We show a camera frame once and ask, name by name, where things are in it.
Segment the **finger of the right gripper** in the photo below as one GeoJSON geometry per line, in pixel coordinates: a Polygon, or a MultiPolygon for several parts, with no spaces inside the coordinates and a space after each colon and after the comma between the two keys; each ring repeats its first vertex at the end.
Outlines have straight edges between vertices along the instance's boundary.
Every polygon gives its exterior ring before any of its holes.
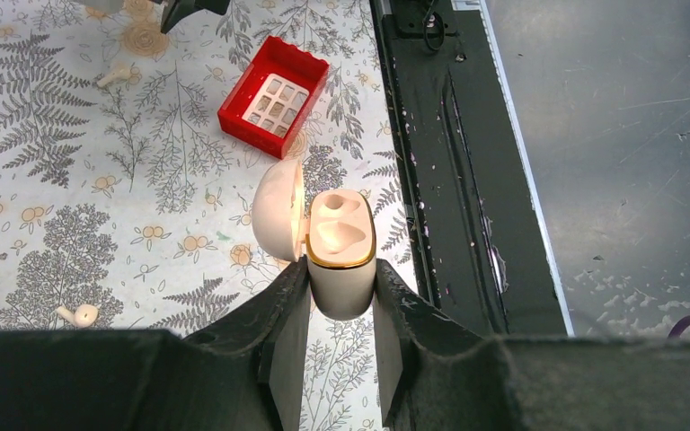
{"type": "Polygon", "coordinates": [[[166,34],[178,22],[201,10],[225,15],[231,0],[163,0],[159,4],[164,7],[160,32],[166,34]]]}

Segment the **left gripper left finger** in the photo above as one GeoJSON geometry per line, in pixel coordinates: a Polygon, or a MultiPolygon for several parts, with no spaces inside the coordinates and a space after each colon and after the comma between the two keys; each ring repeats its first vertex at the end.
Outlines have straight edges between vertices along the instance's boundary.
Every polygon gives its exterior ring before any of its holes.
{"type": "Polygon", "coordinates": [[[223,318],[168,330],[0,331],[0,430],[296,430],[305,260],[223,318]]]}

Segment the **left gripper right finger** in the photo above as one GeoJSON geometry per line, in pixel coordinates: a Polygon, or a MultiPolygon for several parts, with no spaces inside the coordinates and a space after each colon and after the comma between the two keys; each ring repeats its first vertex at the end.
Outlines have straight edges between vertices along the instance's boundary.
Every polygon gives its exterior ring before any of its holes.
{"type": "Polygon", "coordinates": [[[373,317],[382,422],[392,430],[690,430],[690,343],[483,338],[385,260],[373,317]]]}

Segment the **beige earbud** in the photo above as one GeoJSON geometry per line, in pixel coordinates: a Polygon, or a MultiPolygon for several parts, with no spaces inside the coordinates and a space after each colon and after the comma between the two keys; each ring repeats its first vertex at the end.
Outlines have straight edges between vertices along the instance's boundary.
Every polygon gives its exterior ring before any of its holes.
{"type": "Polygon", "coordinates": [[[99,316],[99,309],[91,304],[81,304],[73,311],[60,305],[55,313],[75,328],[89,328],[93,326],[99,316]]]}
{"type": "Polygon", "coordinates": [[[123,65],[119,67],[114,67],[105,76],[100,78],[96,85],[99,88],[105,88],[112,83],[119,81],[127,81],[131,77],[130,67],[123,65]]]}

